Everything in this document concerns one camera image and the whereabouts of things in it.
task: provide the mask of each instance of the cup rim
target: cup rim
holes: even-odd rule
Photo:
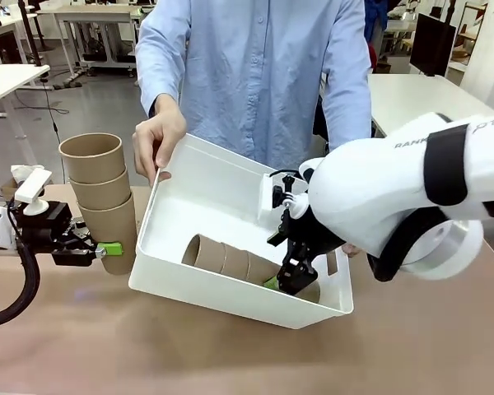
[[[115,138],[117,138],[119,140],[119,144],[114,149],[109,150],[107,152],[103,152],[102,154],[87,155],[87,156],[70,155],[70,154],[68,154],[68,153],[66,153],[66,152],[64,152],[62,150],[63,145],[66,144],[67,142],[70,142],[71,140],[74,140],[74,139],[80,138],[80,137],[84,137],[84,136],[110,136],[110,137],[115,137]],[[73,137],[67,138],[66,140],[64,140],[63,142],[61,142],[58,145],[58,152],[60,153],[60,155],[66,156],[67,158],[73,158],[73,159],[89,159],[89,158],[98,158],[100,156],[105,156],[105,155],[111,154],[112,152],[115,152],[118,149],[120,149],[122,145],[123,145],[123,140],[121,140],[121,137],[119,137],[119,136],[117,136],[115,134],[111,134],[111,133],[83,133],[83,134],[79,134],[78,136],[73,136]]]
[[[79,187],[102,187],[107,184],[114,183],[115,181],[119,181],[122,177],[124,177],[126,174],[128,174],[128,169],[126,166],[124,166],[124,172],[121,173],[121,175],[118,175],[114,179],[111,179],[110,181],[105,181],[104,183],[97,183],[97,184],[89,184],[89,183],[78,183],[77,181],[73,180],[71,177],[69,177],[69,183],[70,184],[75,184]]]
[[[129,202],[133,202],[133,190],[132,189],[130,189],[130,197],[128,198],[128,200],[126,202],[124,202],[123,204],[120,204],[114,208],[107,208],[104,210],[91,210],[90,208],[85,208],[85,207],[81,206],[81,204],[79,202],[77,202],[77,205],[79,206],[79,209],[81,211],[84,210],[84,211],[88,211],[88,212],[110,212],[110,211],[120,210],[124,206],[128,205]]]

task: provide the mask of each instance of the blue clothing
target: blue clothing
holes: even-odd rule
[[[388,0],[364,0],[366,8],[366,26],[364,27],[364,36],[370,43],[373,39],[373,30],[375,21],[379,20],[382,31],[388,26]]]
[[[137,44],[145,111],[183,79],[190,133],[276,169],[307,156],[322,72],[330,147],[370,136],[369,68],[362,0],[160,0]]]

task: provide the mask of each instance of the shirt sleeve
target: shirt sleeve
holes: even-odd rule
[[[178,99],[189,37],[190,0],[160,0],[142,22],[136,62],[141,104],[147,114],[160,94]]]
[[[343,0],[331,29],[324,56],[327,74],[324,115],[329,149],[371,137],[371,97],[368,87],[370,53],[364,38],[364,2]]]

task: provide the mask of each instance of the stacked cups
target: stacked cups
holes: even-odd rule
[[[137,230],[121,139],[105,133],[82,134],[62,142],[58,149],[91,237],[123,246],[123,255],[102,259],[105,270],[115,275],[130,273]]]
[[[229,244],[218,243],[203,235],[195,235],[185,250],[185,265],[198,267],[223,276],[236,278],[262,286],[264,282],[276,276],[280,266],[254,255],[249,251],[236,249]],[[296,297],[309,302],[319,303],[320,285],[312,282],[301,290]]]

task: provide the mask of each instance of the white box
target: white box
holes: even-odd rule
[[[293,329],[353,311],[349,262],[341,249],[332,276],[325,256],[313,262],[319,304],[180,263],[192,237],[202,234],[282,265],[287,243],[267,243],[282,209],[258,219],[260,181],[273,169],[199,138],[185,137],[166,170],[172,179],[156,180],[151,191],[130,288]],[[305,190],[306,184],[294,188]]]

